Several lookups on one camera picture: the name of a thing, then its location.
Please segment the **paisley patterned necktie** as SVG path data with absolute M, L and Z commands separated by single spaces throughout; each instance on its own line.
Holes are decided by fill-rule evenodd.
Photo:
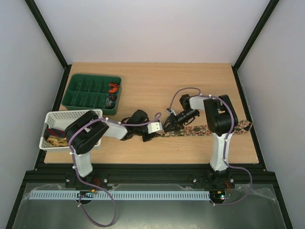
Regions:
M 253 123 L 248 120 L 239 121 L 234 128 L 233 134 L 240 135 L 250 132 Z M 180 137 L 180 136 L 211 136 L 212 132 L 208 125 L 187 126 L 178 131 L 160 132 L 157 137 Z

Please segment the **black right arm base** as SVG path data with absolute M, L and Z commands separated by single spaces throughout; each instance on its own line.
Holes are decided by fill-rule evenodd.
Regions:
M 214 171 L 211 167 L 199 173 L 192 174 L 193 188 L 225 189 L 234 188 L 234 180 L 230 168 Z

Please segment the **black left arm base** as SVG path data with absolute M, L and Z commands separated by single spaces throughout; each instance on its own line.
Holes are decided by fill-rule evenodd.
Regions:
M 84 183 L 82 183 L 78 178 L 75 172 L 69 172 L 65 174 L 65 187 L 66 188 L 92 188 Z M 107 188 L 108 185 L 108 174 L 100 172 L 91 172 L 86 177 L 81 177 L 81 180 L 92 185 L 96 185 L 102 188 Z

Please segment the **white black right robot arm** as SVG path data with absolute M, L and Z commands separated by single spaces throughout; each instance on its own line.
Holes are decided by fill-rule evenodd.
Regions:
M 200 111 L 205 112 L 209 130 L 213 136 L 213 153 L 210 166 L 214 170 L 208 175 L 208 182 L 213 187 L 218 187 L 224 182 L 221 171 L 228 168 L 228 152 L 234 128 L 238 118 L 228 95 L 204 97 L 182 95 L 179 100 L 183 111 L 175 116 L 175 124 L 178 129 L 184 128 Z

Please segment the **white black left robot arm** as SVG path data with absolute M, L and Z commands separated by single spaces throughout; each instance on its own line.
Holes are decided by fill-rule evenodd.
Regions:
M 147 142 L 169 132 L 160 117 L 161 113 L 157 113 L 153 120 L 149 120 L 147 113 L 138 109 L 132 116 L 114 121 L 98 116 L 93 110 L 87 111 L 64 130 L 76 174 L 86 177 L 93 171 L 91 150 L 103 136 L 125 141 L 138 135 Z

